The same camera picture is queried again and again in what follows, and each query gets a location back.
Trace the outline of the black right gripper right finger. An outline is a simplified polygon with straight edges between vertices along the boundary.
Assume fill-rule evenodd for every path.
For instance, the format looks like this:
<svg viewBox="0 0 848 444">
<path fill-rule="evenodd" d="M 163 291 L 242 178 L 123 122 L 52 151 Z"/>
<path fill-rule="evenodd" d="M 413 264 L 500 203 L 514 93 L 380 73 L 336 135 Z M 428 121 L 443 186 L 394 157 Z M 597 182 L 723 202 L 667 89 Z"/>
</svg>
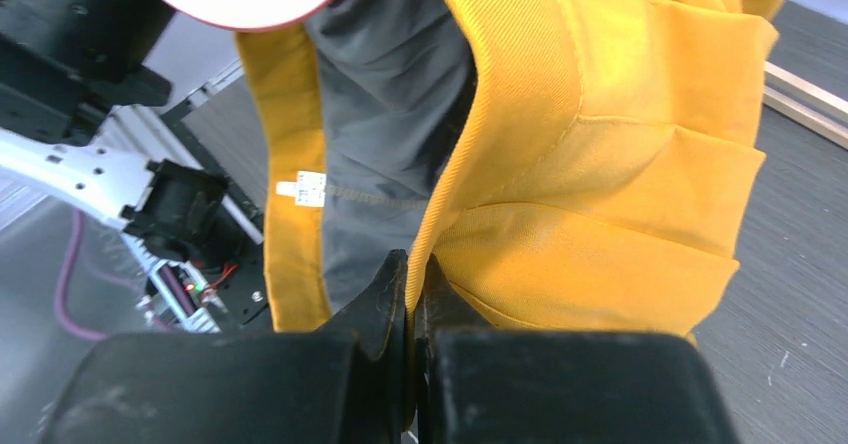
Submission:
<svg viewBox="0 0 848 444">
<path fill-rule="evenodd" d="M 439 331 L 491 330 L 493 326 L 451 285 L 435 255 L 425 269 L 422 293 L 416 308 L 415 344 L 417 378 L 417 436 L 420 443 L 435 443 L 439 427 L 433 416 L 432 394 L 436 377 L 435 347 Z"/>
</svg>

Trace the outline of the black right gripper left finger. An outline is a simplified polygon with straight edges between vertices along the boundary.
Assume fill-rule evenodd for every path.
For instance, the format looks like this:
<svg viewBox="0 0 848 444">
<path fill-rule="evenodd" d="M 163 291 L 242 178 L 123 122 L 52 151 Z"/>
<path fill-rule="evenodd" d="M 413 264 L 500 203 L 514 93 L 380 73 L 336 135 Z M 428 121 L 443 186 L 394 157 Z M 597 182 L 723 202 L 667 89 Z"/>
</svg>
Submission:
<svg viewBox="0 0 848 444">
<path fill-rule="evenodd" d="M 407 254 L 388 253 L 353 301 L 319 330 L 344 346 L 328 389 L 335 443 L 398 443 L 406 424 Z"/>
</svg>

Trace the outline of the yellow pleated skirt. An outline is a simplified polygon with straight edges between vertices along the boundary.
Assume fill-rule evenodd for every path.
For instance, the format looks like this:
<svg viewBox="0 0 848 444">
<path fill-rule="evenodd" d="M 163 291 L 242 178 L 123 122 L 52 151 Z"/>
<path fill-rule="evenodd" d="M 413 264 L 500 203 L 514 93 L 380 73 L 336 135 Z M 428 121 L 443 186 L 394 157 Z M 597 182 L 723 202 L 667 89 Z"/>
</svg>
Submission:
<svg viewBox="0 0 848 444">
<path fill-rule="evenodd" d="M 737 271 L 785 0 L 333 0 L 240 33 L 278 331 L 410 254 L 499 327 L 690 337 Z"/>
</svg>

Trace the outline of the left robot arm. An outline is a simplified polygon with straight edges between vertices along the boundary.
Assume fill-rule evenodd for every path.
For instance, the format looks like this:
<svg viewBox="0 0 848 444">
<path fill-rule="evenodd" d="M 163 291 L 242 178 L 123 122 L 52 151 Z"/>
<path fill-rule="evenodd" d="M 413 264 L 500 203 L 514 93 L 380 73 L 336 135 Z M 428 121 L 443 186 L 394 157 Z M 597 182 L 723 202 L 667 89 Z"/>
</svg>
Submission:
<svg viewBox="0 0 848 444">
<path fill-rule="evenodd" d="M 116 106 L 164 105 L 170 82 L 144 62 L 173 17 L 161 0 L 1 0 L 1 125 L 44 144 L 85 146 Z M 156 256 L 201 268 L 238 249 L 204 171 L 151 164 L 152 200 L 117 210 L 119 228 Z"/>
</svg>

